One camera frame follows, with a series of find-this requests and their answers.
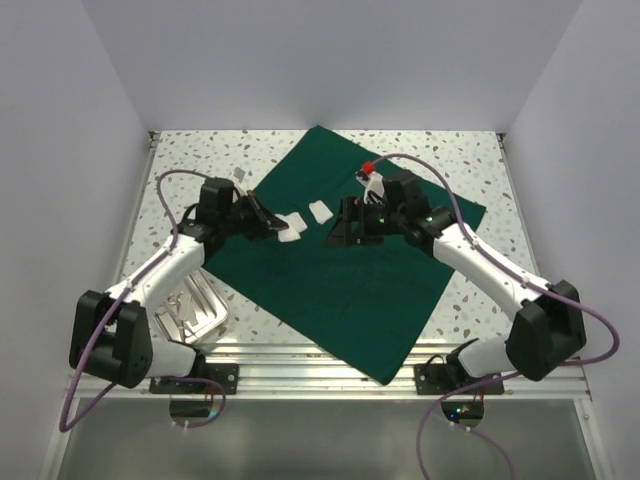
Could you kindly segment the stainless steel tray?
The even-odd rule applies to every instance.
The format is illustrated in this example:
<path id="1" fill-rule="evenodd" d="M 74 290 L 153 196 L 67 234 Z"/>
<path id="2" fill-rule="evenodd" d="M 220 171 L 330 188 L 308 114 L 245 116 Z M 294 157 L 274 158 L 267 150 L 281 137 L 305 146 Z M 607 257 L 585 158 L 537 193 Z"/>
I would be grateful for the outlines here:
<path id="1" fill-rule="evenodd" d="M 160 304 L 155 322 L 169 339 L 187 344 L 205 342 L 226 322 L 229 308 L 204 269 L 189 274 Z"/>

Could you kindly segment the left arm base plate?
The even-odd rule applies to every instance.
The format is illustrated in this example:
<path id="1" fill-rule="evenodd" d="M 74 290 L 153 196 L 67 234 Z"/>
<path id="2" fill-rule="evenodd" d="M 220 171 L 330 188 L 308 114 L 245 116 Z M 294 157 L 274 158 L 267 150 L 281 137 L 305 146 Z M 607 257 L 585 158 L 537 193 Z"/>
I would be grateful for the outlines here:
<path id="1" fill-rule="evenodd" d="M 235 395 L 240 368 L 237 363 L 203 363 L 196 366 L 187 377 L 188 379 L 181 377 L 179 380 L 152 379 L 149 391 L 152 394 L 164 395 L 198 395 L 218 392 L 216 388 L 204 382 L 204 379 L 208 379 L 219 384 L 227 395 Z"/>

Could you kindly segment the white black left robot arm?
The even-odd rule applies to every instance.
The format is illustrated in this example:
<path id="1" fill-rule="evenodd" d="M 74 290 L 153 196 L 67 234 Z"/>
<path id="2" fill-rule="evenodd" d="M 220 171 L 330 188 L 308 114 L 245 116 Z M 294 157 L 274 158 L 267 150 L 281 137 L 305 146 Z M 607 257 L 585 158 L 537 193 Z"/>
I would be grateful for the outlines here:
<path id="1" fill-rule="evenodd" d="M 241 192 L 223 178 L 206 178 L 198 202 L 171 224 L 165 243 L 133 274 L 104 292 L 89 290 L 79 298 L 69 351 L 77 373 L 126 388 L 147 378 L 172 377 L 185 392 L 201 390 L 208 379 L 204 353 L 169 339 L 153 326 L 153 315 L 228 238 L 263 240 L 288 227 L 254 192 Z"/>

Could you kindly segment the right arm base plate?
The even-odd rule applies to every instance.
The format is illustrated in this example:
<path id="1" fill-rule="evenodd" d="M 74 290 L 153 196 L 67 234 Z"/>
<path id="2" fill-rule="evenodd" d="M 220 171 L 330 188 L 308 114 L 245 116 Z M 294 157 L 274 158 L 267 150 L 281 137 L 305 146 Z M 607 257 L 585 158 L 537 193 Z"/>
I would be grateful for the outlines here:
<path id="1" fill-rule="evenodd" d="M 497 376 L 488 375 L 480 379 L 455 379 L 443 363 L 421 363 L 413 366 L 413 379 L 417 395 L 444 395 L 451 391 L 480 383 L 479 387 L 469 390 L 468 394 L 502 395 L 504 382 Z"/>

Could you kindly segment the green surgical cloth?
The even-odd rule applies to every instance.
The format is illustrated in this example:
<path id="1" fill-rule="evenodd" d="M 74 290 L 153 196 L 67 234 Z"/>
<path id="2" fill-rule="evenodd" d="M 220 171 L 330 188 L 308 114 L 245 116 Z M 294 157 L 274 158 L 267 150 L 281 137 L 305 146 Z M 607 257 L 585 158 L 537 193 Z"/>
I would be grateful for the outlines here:
<path id="1" fill-rule="evenodd" d="M 358 167 L 376 153 L 316 126 L 256 187 L 274 213 L 298 212 L 300 240 L 229 238 L 205 268 L 324 351 L 387 385 L 396 376 L 435 310 L 452 268 L 400 236 L 381 246 L 330 248 L 331 226 L 308 210 L 321 200 L 337 209 L 362 187 Z"/>

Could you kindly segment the white gauze pad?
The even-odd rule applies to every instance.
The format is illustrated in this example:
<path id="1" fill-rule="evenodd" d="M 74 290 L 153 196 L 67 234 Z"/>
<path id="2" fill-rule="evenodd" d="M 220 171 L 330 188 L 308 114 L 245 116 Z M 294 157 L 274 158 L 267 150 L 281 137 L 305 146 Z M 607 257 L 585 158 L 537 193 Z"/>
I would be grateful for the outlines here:
<path id="1" fill-rule="evenodd" d="M 290 243 L 301 239 L 300 233 L 292 227 L 288 227 L 277 232 L 277 239 L 281 243 Z"/>
<path id="2" fill-rule="evenodd" d="M 282 219 L 289 225 L 289 227 L 295 230 L 297 233 L 304 232 L 308 226 L 303 217 L 298 212 L 292 212 L 287 215 L 283 215 Z"/>
<path id="3" fill-rule="evenodd" d="M 322 200 L 311 202 L 309 210 L 318 224 L 324 224 L 333 217 L 333 212 Z"/>

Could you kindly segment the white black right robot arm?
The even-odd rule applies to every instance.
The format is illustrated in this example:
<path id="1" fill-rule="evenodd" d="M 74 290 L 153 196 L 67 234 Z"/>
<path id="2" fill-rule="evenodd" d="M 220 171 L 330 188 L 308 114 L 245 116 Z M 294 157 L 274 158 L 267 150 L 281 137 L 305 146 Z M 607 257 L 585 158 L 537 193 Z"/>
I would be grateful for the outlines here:
<path id="1" fill-rule="evenodd" d="M 431 206 L 408 170 L 384 177 L 366 165 L 356 178 L 364 193 L 342 200 L 326 245 L 374 246 L 400 235 L 468 278 L 512 323 L 504 339 L 472 339 L 447 355 L 440 377 L 451 389 L 468 392 L 482 378 L 510 371 L 540 381 L 585 346 L 579 294 L 569 282 L 551 284 L 501 256 L 461 220 L 459 208 Z"/>

